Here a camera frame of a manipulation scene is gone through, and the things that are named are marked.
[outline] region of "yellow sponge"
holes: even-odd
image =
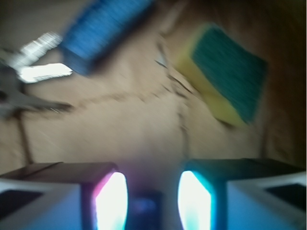
[[[254,100],[258,99],[257,97],[259,96],[259,93],[260,93],[259,89],[261,88],[262,80],[259,81],[260,84],[255,85],[254,83],[252,83],[251,86],[246,84],[247,87],[253,87],[251,91],[254,92],[252,95],[252,98],[249,101],[247,101],[245,97],[247,96],[247,98],[250,98],[251,96],[248,90],[246,89],[242,90],[242,93],[243,93],[242,95],[240,93],[237,94],[237,91],[238,90],[240,91],[241,89],[236,89],[236,86],[238,87],[240,86],[240,84],[238,84],[238,81],[244,81],[244,78],[240,77],[238,79],[238,77],[235,76],[234,79],[230,81],[231,83],[229,84],[229,87],[232,87],[232,88],[234,87],[235,89],[232,89],[232,88],[229,89],[227,84],[225,85],[225,83],[227,83],[227,81],[230,80],[230,77],[232,77],[231,74],[230,75],[228,74],[229,71],[234,72],[233,70],[235,70],[236,72],[236,71],[241,71],[241,70],[238,69],[237,66],[235,66],[236,63],[233,64],[233,62],[231,63],[231,67],[229,67],[229,65],[226,68],[223,66],[224,63],[226,65],[228,64],[226,59],[228,58],[227,55],[229,54],[227,54],[226,56],[224,54],[221,55],[221,50],[218,44],[216,44],[215,46],[209,47],[209,49],[217,49],[217,51],[213,51],[211,54],[204,54],[204,55],[212,55],[212,54],[215,55],[216,53],[215,55],[217,56],[216,58],[218,58],[219,61],[221,60],[222,63],[214,62],[214,58],[212,58],[211,56],[208,57],[209,59],[207,57],[206,57],[207,59],[204,59],[204,61],[206,61],[205,64],[203,63],[203,60],[200,60],[199,58],[198,59],[195,58],[195,53],[199,52],[199,50],[196,50],[197,47],[200,47],[200,51],[204,52],[204,49],[201,50],[201,48],[204,46],[202,44],[199,45],[200,43],[204,43],[207,40],[211,43],[215,42],[214,39],[211,39],[211,41],[208,38],[204,39],[208,31],[211,31],[212,29],[216,30],[216,27],[215,26],[212,27],[210,24],[207,24],[197,31],[197,33],[193,36],[193,38],[188,42],[188,44],[180,52],[175,62],[175,69],[178,72],[180,72],[182,75],[184,75],[188,79],[188,81],[191,83],[191,85],[201,93],[212,115],[216,119],[224,121],[226,123],[229,123],[237,127],[243,127],[246,125],[247,122],[251,121],[253,118],[255,107],[257,105],[257,103],[255,103]],[[225,39],[230,39],[230,38],[223,37],[222,42],[224,45],[225,45],[225,42],[224,42]],[[236,50],[241,49],[241,48],[236,47],[236,45],[233,45],[232,43],[227,43],[227,45],[228,46],[231,45],[232,48],[235,47]],[[212,71],[210,72],[210,70],[212,70],[211,66],[213,66],[213,70],[214,68],[222,68],[222,69],[224,68],[224,71],[221,72],[220,75],[217,76],[214,73],[218,71],[214,71],[214,73]],[[260,69],[261,71],[259,71],[259,73],[262,76],[263,75],[262,70],[265,69],[265,65],[261,66]]]

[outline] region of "blurry object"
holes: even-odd
[[[49,109],[65,111],[72,106],[67,103],[49,102],[34,96],[21,93],[21,82],[17,79],[15,70],[0,66],[0,118],[7,118],[21,109]]]
[[[30,67],[44,56],[48,50],[56,48],[61,41],[60,35],[48,32],[37,40],[24,45],[17,53],[8,52],[0,48],[0,59],[4,65],[16,70],[18,78],[26,84],[68,76],[72,74],[72,70],[60,63]]]
[[[169,35],[178,22],[178,19],[185,7],[188,5],[189,0],[179,0],[174,4],[174,6],[170,9],[169,13],[166,15],[166,18],[163,20],[162,25],[159,30],[159,34],[161,36]]]
[[[155,190],[130,194],[125,230],[161,230],[162,199]]]
[[[253,121],[267,63],[207,24],[181,51],[175,68],[203,96],[212,115],[234,126]]]
[[[69,76],[72,70],[61,63],[53,63],[42,66],[23,67],[18,76],[23,83],[36,83],[51,78]]]
[[[18,53],[13,54],[6,60],[6,64],[19,72],[23,67],[37,62],[48,50],[57,47],[61,41],[62,38],[58,34],[53,32],[45,33],[37,40],[24,45]]]
[[[306,229],[306,172],[270,159],[190,160],[178,209],[184,230]]]
[[[95,0],[78,17],[60,44],[64,64],[82,75],[146,16],[153,0]]]
[[[123,230],[126,177],[116,164],[39,163],[0,176],[0,228]]]

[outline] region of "key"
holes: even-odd
[[[72,108],[68,103],[51,102],[20,92],[21,82],[16,71],[0,66],[0,118],[7,118],[18,110],[48,109],[56,112]]]

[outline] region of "led light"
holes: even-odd
[[[94,197],[98,230],[123,230],[128,210],[126,177],[115,172]]]
[[[209,230],[214,213],[210,184],[198,173],[185,171],[178,186],[178,209],[184,230]]]

